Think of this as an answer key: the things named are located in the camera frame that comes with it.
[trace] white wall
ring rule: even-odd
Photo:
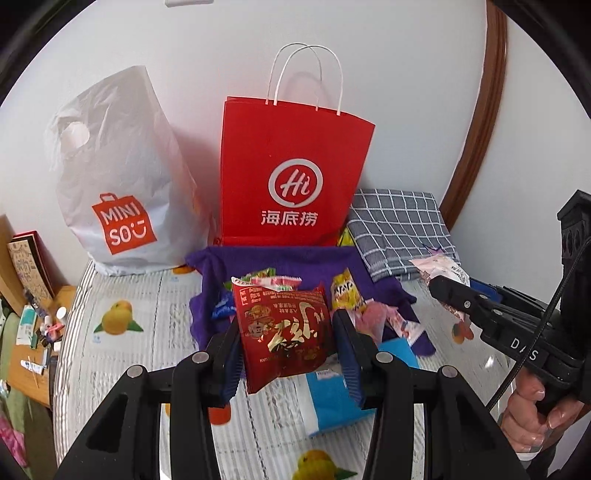
[[[591,192],[591,120],[560,71],[509,21],[499,116],[482,169],[452,231],[473,277],[549,301],[562,276],[556,213]],[[591,414],[558,444],[561,468]]]
[[[215,0],[177,8],[97,0],[43,48],[0,108],[0,202],[13,228],[37,229],[66,280],[77,283],[86,256],[63,223],[43,151],[58,108],[101,78],[145,64],[193,173],[217,202],[223,101],[264,96],[272,58],[291,41],[337,52],[343,110],[376,124],[362,183],[441,199],[472,117],[484,38],[484,2],[475,0]],[[299,55],[282,97],[313,103],[315,59]],[[322,58],[321,103],[334,107],[336,71]]]

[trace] red candy wrapper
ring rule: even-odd
[[[232,279],[246,388],[256,393],[272,380],[313,372],[332,344],[324,290],[274,291]]]

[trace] brown wooden trim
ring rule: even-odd
[[[507,17],[487,0],[486,50],[480,92],[462,156],[440,206],[449,230],[460,216],[491,140],[505,83],[506,47]]]

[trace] black cable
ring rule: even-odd
[[[579,249],[579,251],[577,252],[577,254],[574,258],[573,264],[569,268],[569,271],[562,278],[562,280],[560,280],[560,284],[558,285],[558,288],[554,292],[554,295],[552,295],[552,300],[550,300],[548,307],[544,311],[544,314],[542,315],[542,318],[540,320],[540,324],[538,325],[538,328],[536,328],[536,330],[534,332],[534,336],[532,337],[530,344],[523,351],[523,354],[521,355],[521,358],[519,359],[519,361],[515,363],[515,365],[511,369],[511,371],[507,374],[507,376],[503,380],[503,383],[501,384],[501,386],[497,389],[495,394],[492,396],[492,398],[486,404],[486,409],[488,411],[491,411],[494,408],[496,403],[503,396],[503,393],[505,393],[505,390],[507,390],[509,385],[511,385],[511,382],[513,382],[513,379],[517,376],[517,373],[519,372],[519,370],[521,370],[521,367],[523,367],[525,360],[530,356],[531,351],[534,349],[536,342],[540,338],[540,335],[542,335],[542,331],[544,330],[544,328],[548,324],[548,321],[550,320],[550,316],[554,313],[554,310],[556,309],[556,306],[558,305],[558,302],[560,301],[560,298],[562,297],[562,294],[564,293],[564,288],[566,286],[566,283],[570,279],[570,276],[572,275],[572,273],[574,272],[574,269],[577,267],[577,264],[581,260],[583,253],[585,252],[585,250],[587,250],[587,247],[590,244],[591,244],[591,236],[587,237],[587,240],[585,240],[583,242],[583,245],[581,246],[581,248]]]

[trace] fingernail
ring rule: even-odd
[[[548,415],[548,427],[555,429],[562,422],[564,414],[561,411],[553,411]]]

